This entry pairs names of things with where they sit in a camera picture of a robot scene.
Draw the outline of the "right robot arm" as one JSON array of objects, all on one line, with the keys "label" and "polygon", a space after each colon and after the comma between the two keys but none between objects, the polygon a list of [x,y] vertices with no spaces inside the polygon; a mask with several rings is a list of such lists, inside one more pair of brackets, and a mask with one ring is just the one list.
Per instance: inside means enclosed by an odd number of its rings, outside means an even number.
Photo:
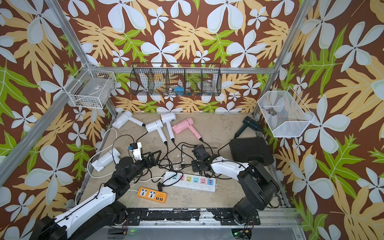
[{"label": "right robot arm", "polygon": [[233,207],[234,219],[240,225],[248,219],[254,220],[253,213],[263,211],[280,191],[278,183],[259,161],[239,163],[219,155],[210,156],[203,145],[195,145],[192,153],[194,172],[209,171],[240,183],[245,197]]}]

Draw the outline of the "white multicolour power strip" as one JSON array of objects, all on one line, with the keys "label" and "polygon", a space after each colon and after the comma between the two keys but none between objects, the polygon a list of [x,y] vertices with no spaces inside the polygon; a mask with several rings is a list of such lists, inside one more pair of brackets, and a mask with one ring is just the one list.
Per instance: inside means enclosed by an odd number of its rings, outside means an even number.
[{"label": "white multicolour power strip", "polygon": [[216,179],[175,172],[166,172],[163,185],[212,193],[217,189]]}]

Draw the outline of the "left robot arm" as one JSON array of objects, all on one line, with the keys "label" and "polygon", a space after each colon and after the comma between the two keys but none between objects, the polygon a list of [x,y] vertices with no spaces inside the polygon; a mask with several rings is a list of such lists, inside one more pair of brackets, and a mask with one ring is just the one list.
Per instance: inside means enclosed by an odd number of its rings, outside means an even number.
[{"label": "left robot arm", "polygon": [[111,178],[84,202],[54,218],[44,217],[35,226],[31,240],[85,240],[104,226],[120,223],[126,206],[118,199],[145,169],[156,166],[162,151],[144,153],[142,160],[120,159]]}]

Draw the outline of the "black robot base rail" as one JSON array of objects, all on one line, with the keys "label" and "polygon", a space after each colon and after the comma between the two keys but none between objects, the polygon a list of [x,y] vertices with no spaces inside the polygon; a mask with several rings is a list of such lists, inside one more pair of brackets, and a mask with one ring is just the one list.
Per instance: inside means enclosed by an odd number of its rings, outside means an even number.
[{"label": "black robot base rail", "polygon": [[147,209],[127,208],[124,216],[128,219],[129,226],[138,226],[146,222],[206,222],[212,221],[220,226],[240,226],[249,224],[259,226],[261,224],[258,211],[253,211],[245,217],[241,217],[232,208],[175,208],[175,209]]}]

